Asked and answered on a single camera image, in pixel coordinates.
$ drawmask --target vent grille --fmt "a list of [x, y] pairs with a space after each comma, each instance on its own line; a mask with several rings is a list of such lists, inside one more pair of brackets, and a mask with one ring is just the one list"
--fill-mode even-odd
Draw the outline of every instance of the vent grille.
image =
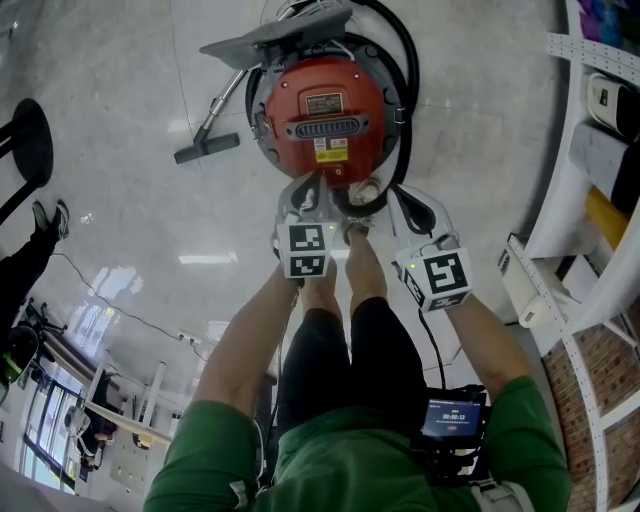
[[360, 130], [360, 123], [352, 117], [332, 121], [314, 121], [296, 127], [296, 135], [301, 139], [332, 137], [334, 135], [353, 135]]

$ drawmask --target white floor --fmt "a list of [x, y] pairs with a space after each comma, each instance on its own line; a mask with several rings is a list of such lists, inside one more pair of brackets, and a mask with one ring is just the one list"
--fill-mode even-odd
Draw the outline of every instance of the white floor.
[[[198, 48], [255, 28], [280, 2], [23, 3], [29, 5], [11, 44], [0, 47], [0, 123], [26, 96], [47, 114], [55, 170], [35, 197], [45, 205], [63, 197], [69, 205], [71, 235], [58, 250], [118, 308], [172, 336], [187, 331], [216, 339], [276, 264], [268, 239], [288, 178], [253, 143], [243, 90], [216, 130], [238, 132], [240, 148], [180, 167], [173, 153], [190, 143], [231, 73]], [[557, 28], [555, 2], [387, 3], [407, 24], [422, 62], [407, 181], [449, 209], [471, 252], [476, 293], [510, 320], [496, 263], [507, 235], [529, 211], [554, 123], [557, 63], [545, 55], [543, 41]], [[403, 62], [395, 36], [371, 13], [358, 8], [350, 29]], [[20, 185], [11, 157], [0, 161], [0, 201]], [[3, 252], [26, 242], [32, 224], [28, 202], [0, 228]], [[388, 269], [391, 303], [424, 366], [433, 367], [415, 304], [390, 266], [395, 246], [386, 212], [371, 240]], [[190, 256], [207, 256], [209, 263], [192, 263], [198, 258]], [[70, 325], [69, 339], [89, 356], [97, 360], [109, 349], [124, 372], [147, 382], [164, 360], [163, 390], [189, 393], [201, 366], [191, 348], [109, 308], [62, 257], [52, 258], [35, 292]], [[345, 279], [338, 299], [346, 311]], [[299, 322], [298, 310], [289, 339]], [[455, 338], [446, 327], [436, 337], [450, 360]], [[199, 347], [205, 356], [210, 350], [210, 343]]]

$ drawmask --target vacuum hose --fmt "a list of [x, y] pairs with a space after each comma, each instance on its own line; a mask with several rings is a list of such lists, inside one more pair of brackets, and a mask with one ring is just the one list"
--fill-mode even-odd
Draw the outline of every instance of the vacuum hose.
[[[298, 4], [296, 5], [296, 9], [301, 10], [306, 7], [306, 5], [313, 3], [313, 1], [315, 0], [310, 0], [307, 4]], [[405, 81], [405, 77], [402, 74], [402, 70], [400, 69], [400, 66], [398, 66], [398, 63], [393, 59], [389, 52], [380, 45], [357, 34], [347, 33], [345, 36], [344, 43], [347, 46], [372, 46], [376, 49], [378, 52], [378, 58], [385, 65], [393, 79], [396, 90], [398, 91], [400, 103], [404, 108], [405, 113], [404, 124], [400, 130], [400, 151], [398, 153], [398, 162], [387, 188], [383, 190], [376, 199], [363, 205], [354, 205], [351, 203], [349, 199], [349, 190], [347, 188], [336, 189], [333, 191], [336, 206], [342, 213], [349, 217], [361, 218], [368, 217], [382, 210], [387, 205], [388, 188], [402, 183], [407, 176], [413, 146], [412, 117], [418, 103], [418, 94], [420, 93], [420, 60], [418, 58], [418, 51], [416, 50], [416, 46], [409, 34], [409, 31], [402, 21], [400, 21], [400, 19], [388, 7], [380, 3], [378, 0], [352, 0], [352, 2], [373, 9], [380, 14], [380, 16], [382, 16], [389, 25], [391, 25], [400, 38], [407, 56], [408, 64], [408, 73]], [[262, 70], [260, 68], [256, 68], [251, 72], [247, 81], [245, 107], [249, 124], [253, 123], [253, 103], [261, 80]]]

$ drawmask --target green shirt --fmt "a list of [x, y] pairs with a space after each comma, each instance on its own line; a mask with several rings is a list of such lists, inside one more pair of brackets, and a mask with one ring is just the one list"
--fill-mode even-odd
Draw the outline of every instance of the green shirt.
[[[277, 484], [251, 511], [479, 510], [466, 487], [430, 485], [410, 457], [409, 440], [377, 428], [376, 411], [332, 411], [280, 439]], [[189, 407], [156, 477], [145, 512], [233, 510], [230, 484], [253, 478], [253, 424], [227, 405]], [[484, 450], [498, 481], [520, 484], [536, 510], [566, 510], [571, 481], [549, 415], [530, 378], [511, 382], [495, 401]]]

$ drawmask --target brick wall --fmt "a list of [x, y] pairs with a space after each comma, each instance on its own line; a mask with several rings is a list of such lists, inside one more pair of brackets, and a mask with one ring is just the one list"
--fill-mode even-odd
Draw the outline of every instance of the brick wall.
[[[640, 302], [630, 311], [640, 326]], [[640, 389], [640, 364], [631, 346], [605, 326], [579, 333], [578, 347], [593, 383], [600, 414], [606, 414]], [[591, 433], [578, 381], [562, 342], [543, 358], [562, 426], [567, 462], [574, 481], [569, 510], [591, 511], [596, 505], [595, 463]], [[640, 412], [605, 433], [609, 467], [609, 506], [622, 502], [640, 474]]]
[[542, 359], [558, 409], [567, 450], [567, 463], [573, 480], [568, 510], [593, 510], [596, 503], [595, 462], [587, 411], [582, 401], [569, 355], [558, 342]]
[[622, 503], [638, 478], [640, 461], [640, 410], [605, 433], [609, 463], [609, 506]]

